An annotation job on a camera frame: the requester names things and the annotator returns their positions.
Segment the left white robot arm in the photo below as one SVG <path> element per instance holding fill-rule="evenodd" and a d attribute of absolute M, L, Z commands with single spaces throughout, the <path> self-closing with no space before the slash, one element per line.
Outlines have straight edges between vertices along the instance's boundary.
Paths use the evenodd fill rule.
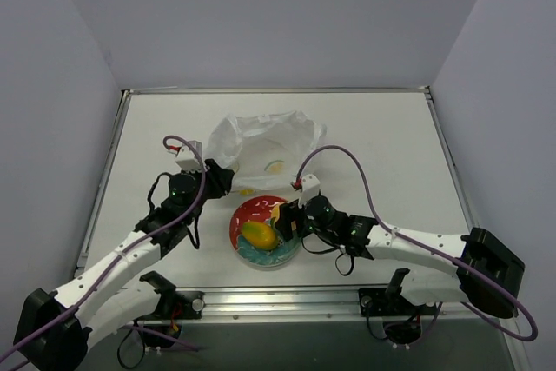
<path fill-rule="evenodd" d="M 25 299 L 14 349 L 39 370 L 74 370 L 100 340 L 133 320 L 169 316 L 178 299 L 175 285 L 152 266 L 189 236 L 206 201 L 231 191 L 234 175 L 208 159 L 170 176 L 168 197 L 101 261 Z"/>

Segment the white plastic bag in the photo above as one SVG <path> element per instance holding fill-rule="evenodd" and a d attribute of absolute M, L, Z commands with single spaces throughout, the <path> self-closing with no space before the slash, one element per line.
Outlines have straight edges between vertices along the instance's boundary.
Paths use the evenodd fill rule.
<path fill-rule="evenodd" d="M 285 189 L 307 156 L 324 144 L 326 135 L 325 124 L 299 110 L 228 115 L 210 134 L 204 157 L 234 171 L 234 192 Z"/>

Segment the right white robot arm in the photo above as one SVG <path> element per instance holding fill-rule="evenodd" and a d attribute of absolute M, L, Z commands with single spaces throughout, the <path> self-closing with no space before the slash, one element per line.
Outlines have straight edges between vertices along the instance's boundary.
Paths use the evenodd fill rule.
<path fill-rule="evenodd" d="M 468 302 L 481 313 L 501 319 L 517 312 L 525 264 L 486 229 L 443 235 L 381 226 L 373 217 L 335 209 L 324 195 L 303 204 L 280 204 L 272 210 L 270 223 L 287 241 L 316 235 L 350 260 L 397 261 L 447 275 L 441 284 L 419 281 L 409 273 L 393 277 L 385 294 L 395 312 L 441 301 Z"/>

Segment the yellow green fake mango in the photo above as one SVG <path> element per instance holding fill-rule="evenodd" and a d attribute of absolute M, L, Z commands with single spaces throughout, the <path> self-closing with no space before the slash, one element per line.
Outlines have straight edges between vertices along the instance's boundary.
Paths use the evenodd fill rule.
<path fill-rule="evenodd" d="M 279 243 L 274 230 L 264 222 L 244 222 L 241 225 L 240 232 L 244 239 L 258 249 L 273 250 Z"/>

